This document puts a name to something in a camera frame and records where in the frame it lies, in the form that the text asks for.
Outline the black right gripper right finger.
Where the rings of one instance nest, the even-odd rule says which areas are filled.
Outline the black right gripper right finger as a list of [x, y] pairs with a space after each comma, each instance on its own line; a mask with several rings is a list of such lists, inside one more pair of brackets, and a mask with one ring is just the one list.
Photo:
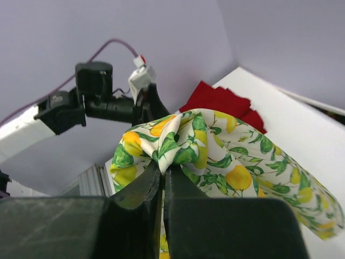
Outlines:
[[164, 224], [171, 258], [215, 258], [211, 199], [183, 173], [170, 166], [165, 174]]

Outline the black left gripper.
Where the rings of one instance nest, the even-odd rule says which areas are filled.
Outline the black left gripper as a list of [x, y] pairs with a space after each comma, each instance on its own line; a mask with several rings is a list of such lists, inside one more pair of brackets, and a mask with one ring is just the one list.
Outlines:
[[[147, 101], [147, 116], [144, 106]], [[163, 102], [161, 102], [157, 86], [154, 83], [149, 84], [147, 93], [141, 91], [134, 103], [133, 98], [129, 97], [107, 97], [101, 100], [97, 97], [85, 98], [85, 115], [87, 117], [125, 122], [136, 126], [145, 122], [146, 117], [149, 121], [161, 119], [170, 115]]]

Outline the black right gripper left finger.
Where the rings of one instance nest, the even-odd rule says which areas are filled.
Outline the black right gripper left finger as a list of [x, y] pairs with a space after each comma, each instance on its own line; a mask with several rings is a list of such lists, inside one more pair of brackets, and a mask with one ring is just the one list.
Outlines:
[[161, 172], [151, 161], [144, 172], [114, 194], [115, 242], [119, 258], [159, 258]]

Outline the lemon print skirt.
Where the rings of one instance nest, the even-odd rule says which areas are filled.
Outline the lemon print skirt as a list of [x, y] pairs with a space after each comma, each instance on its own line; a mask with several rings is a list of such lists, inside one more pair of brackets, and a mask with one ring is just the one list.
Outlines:
[[[180, 166], [211, 199], [215, 258], [344, 258], [343, 178], [324, 147], [299, 141], [293, 150], [296, 157], [242, 120], [198, 108], [128, 129], [109, 172], [118, 193], [155, 161], [164, 201], [165, 174]], [[159, 258], [171, 258], [165, 224]]]

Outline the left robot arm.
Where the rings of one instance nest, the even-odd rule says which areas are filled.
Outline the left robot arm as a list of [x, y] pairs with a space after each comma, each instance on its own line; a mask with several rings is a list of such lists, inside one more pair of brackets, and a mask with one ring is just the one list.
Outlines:
[[142, 65], [128, 79], [132, 97], [116, 97], [113, 67], [105, 62], [79, 63], [76, 86], [57, 91], [31, 106], [18, 118], [1, 125], [1, 162], [76, 125], [86, 118], [143, 124], [168, 115], [155, 84], [154, 71]]

